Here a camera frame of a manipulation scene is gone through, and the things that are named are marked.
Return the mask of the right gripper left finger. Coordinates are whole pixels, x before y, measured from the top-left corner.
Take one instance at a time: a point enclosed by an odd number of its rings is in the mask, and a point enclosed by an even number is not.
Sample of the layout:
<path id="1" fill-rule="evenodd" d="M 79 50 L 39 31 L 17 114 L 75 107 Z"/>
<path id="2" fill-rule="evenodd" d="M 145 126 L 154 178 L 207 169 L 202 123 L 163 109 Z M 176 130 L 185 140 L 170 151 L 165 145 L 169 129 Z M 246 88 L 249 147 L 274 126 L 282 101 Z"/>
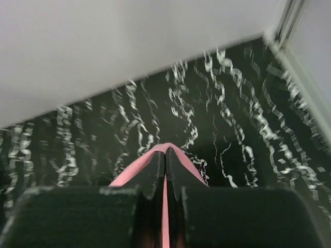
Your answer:
<path id="1" fill-rule="evenodd" d="M 164 154 L 119 186 L 33 187 L 1 233 L 1 247 L 162 247 Z"/>

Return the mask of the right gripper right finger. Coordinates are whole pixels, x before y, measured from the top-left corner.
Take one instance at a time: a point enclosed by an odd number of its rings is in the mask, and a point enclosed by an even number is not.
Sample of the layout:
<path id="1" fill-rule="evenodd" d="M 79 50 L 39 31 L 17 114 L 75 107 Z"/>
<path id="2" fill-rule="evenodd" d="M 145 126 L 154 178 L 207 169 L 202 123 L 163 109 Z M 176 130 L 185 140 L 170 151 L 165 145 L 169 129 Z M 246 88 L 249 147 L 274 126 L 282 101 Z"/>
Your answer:
<path id="1" fill-rule="evenodd" d="M 165 155 L 166 247 L 325 247 L 304 200 L 282 188 L 208 187 Z"/>

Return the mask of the pink t shirt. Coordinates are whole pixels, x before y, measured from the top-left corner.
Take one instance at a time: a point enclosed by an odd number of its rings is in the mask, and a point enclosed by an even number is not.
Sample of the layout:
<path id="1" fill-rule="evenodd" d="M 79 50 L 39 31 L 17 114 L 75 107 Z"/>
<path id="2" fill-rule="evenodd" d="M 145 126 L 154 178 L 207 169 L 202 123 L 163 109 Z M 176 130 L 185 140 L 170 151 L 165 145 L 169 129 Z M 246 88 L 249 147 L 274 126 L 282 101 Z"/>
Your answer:
<path id="1" fill-rule="evenodd" d="M 138 186 L 143 195 L 133 247 L 185 247 L 182 188 L 206 188 L 207 184 L 180 148 L 164 143 L 138 157 L 110 186 Z"/>

